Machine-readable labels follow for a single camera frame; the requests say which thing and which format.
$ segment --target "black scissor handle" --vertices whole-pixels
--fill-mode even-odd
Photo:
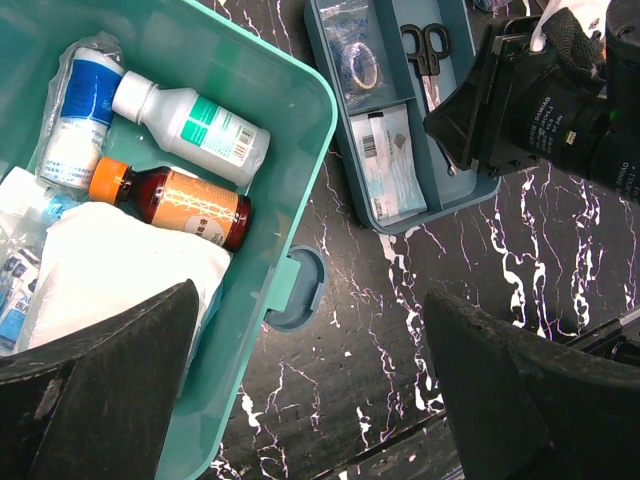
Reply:
[[[427,63],[427,45],[425,44],[424,32],[422,29],[416,25],[402,25],[400,27],[400,32],[402,35],[411,34],[416,40],[416,51],[415,53],[407,53],[407,59],[411,62],[415,62],[418,65],[418,73],[420,76],[426,77],[431,75],[431,69],[429,68],[429,64]]]
[[[427,63],[431,75],[440,75],[440,60],[451,55],[451,36],[449,29],[439,23],[432,23],[424,28],[424,43],[426,48]],[[441,50],[436,50],[431,42],[431,34],[434,33],[440,38]]]

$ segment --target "orange label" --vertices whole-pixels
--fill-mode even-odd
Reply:
[[[237,209],[235,193],[172,171],[151,224],[195,233],[222,246]]]

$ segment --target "barcode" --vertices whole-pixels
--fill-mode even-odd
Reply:
[[[240,133],[238,143],[236,143],[236,146],[233,149],[233,156],[239,158],[240,160],[244,160],[244,157],[247,155],[247,150],[251,146],[252,140],[253,132],[251,130],[243,128],[242,132]]]
[[[382,204],[378,198],[373,199],[373,206],[376,208],[376,218],[382,218]]]
[[[251,130],[247,130],[246,128],[243,128],[242,133],[240,134],[240,143],[244,145],[251,145],[252,140],[253,140],[253,132]]]
[[[364,158],[375,158],[378,156],[376,142],[373,141],[373,135],[362,137],[362,148],[364,148]]]

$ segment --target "orange bottle cap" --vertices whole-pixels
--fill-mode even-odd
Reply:
[[[93,174],[93,179],[89,186],[89,198],[94,202],[115,204],[124,175],[128,169],[129,166],[124,163],[103,157],[98,162],[96,171]]]

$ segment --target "black marble surface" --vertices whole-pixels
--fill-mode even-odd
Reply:
[[[313,65],[304,2],[203,3]],[[479,36],[487,15],[471,18]],[[423,334],[428,289],[564,342],[636,304],[638,222],[635,206],[544,165],[491,201],[378,235],[359,225],[332,147],[295,238],[330,267],[319,314],[293,335],[263,327],[203,478],[441,478],[457,459]]]

